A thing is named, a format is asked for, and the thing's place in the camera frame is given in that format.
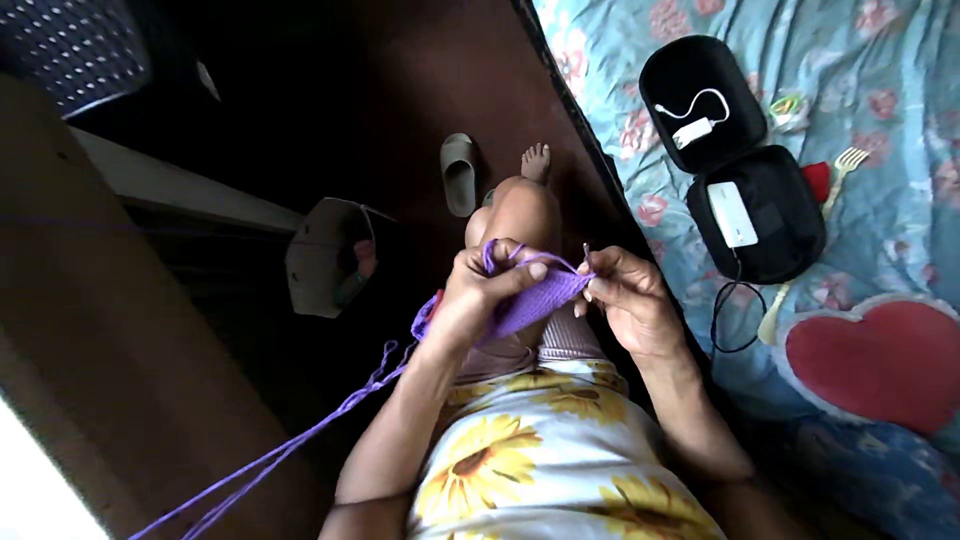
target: red heart pillow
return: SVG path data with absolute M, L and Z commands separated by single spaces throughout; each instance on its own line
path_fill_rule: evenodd
M 957 314 L 943 302 L 884 296 L 803 315 L 781 352 L 807 397 L 930 434 L 960 405 Z

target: gray slipper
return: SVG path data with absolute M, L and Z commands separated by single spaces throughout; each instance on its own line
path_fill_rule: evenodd
M 475 162 L 476 148 L 464 134 L 447 137 L 440 147 L 446 207 L 457 217 L 469 217 L 477 206 Z

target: fingernail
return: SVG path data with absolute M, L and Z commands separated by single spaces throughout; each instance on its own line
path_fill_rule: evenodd
M 530 275 L 537 281 L 542 280 L 546 277 L 546 264 L 542 262 L 534 262 L 530 265 Z
M 607 294 L 610 292 L 610 282 L 603 278 L 593 278 L 587 283 L 587 287 L 593 289 L 593 292 Z

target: bed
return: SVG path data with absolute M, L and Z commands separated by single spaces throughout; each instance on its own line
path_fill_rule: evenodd
M 636 85 L 654 51 L 688 35 L 725 41 L 764 110 L 784 92 L 804 96 L 809 127 L 771 131 L 767 141 L 786 147 L 801 166 L 832 163 L 849 146 L 871 152 L 848 177 L 827 221 L 828 246 L 794 282 L 780 320 L 821 307 L 849 309 L 883 292 L 923 293 L 960 308 L 960 4 L 533 0 L 519 6 L 563 81 L 562 97 L 585 129 L 595 164 L 607 170 L 612 190 L 632 212 L 705 351 L 711 350 L 713 299 L 727 280 L 684 204 L 692 177 L 666 156 Z M 762 289 L 768 303 L 776 292 L 775 286 Z M 719 334 L 742 343 L 761 317 L 753 294 L 738 290 L 721 314 Z M 712 375 L 750 418 L 791 427 L 781 432 L 781 447 L 802 454 L 795 462 L 813 467 L 813 452 L 823 469 L 817 473 L 860 468 L 854 483 L 876 472 L 858 484 L 872 495 L 831 488 L 848 510 L 901 538 L 960 531 L 950 506 L 960 490 L 955 483 L 946 488 L 956 482 L 949 461 L 960 456 L 960 418 L 929 441 L 889 425 L 838 423 L 779 375 L 771 348 L 759 342 L 741 353 L 717 353 Z M 886 454 L 889 470 L 869 461 L 876 452 L 864 450 L 867 436 L 901 452 Z M 901 438 L 915 439 L 914 446 Z M 895 454 L 902 463 L 893 464 Z M 914 470 L 929 464 L 917 455 L 934 463 L 925 467 L 936 471 L 932 480 Z M 921 502 L 927 494 L 930 501 Z M 844 501 L 859 496 L 869 502 Z M 901 515 L 897 501 L 904 499 L 917 505 L 914 514 Z M 925 515 L 944 511 L 953 517 Z

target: open case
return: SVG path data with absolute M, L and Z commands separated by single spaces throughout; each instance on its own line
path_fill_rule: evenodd
M 827 239 L 813 192 L 789 151 L 777 145 L 758 146 L 767 135 L 766 116 L 727 45 L 707 36 L 677 39 L 646 62 L 639 87 L 667 154 L 680 169 L 696 175 L 686 204 L 717 270 L 737 278 L 736 258 L 707 196 L 708 185 L 722 182 L 736 184 L 758 238 L 757 244 L 735 248 L 742 266 L 740 280 L 787 282 L 813 264 Z M 700 118 L 724 118 L 723 103 L 705 92 L 683 119 L 656 111 L 655 106 L 682 114 L 705 88 L 724 95 L 730 117 L 678 149 L 673 134 Z

